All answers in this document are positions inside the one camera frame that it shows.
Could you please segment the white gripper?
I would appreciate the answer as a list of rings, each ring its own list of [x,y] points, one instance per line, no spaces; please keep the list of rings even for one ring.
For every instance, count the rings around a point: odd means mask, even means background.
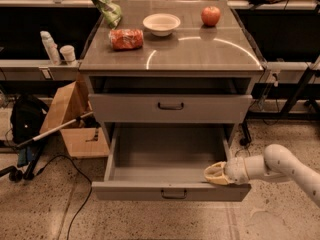
[[[205,179],[216,185],[237,184],[242,185],[249,182],[248,173],[246,170],[245,159],[235,157],[225,162],[217,162],[205,169],[206,174],[222,174],[225,175],[206,175]]]

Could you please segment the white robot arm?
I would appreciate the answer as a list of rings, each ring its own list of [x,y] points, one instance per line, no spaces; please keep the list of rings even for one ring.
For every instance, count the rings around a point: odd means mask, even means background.
[[[204,170],[205,179],[216,185],[243,185],[251,180],[294,181],[320,207],[320,174],[303,164],[286,147],[267,146],[262,155],[233,157]]]

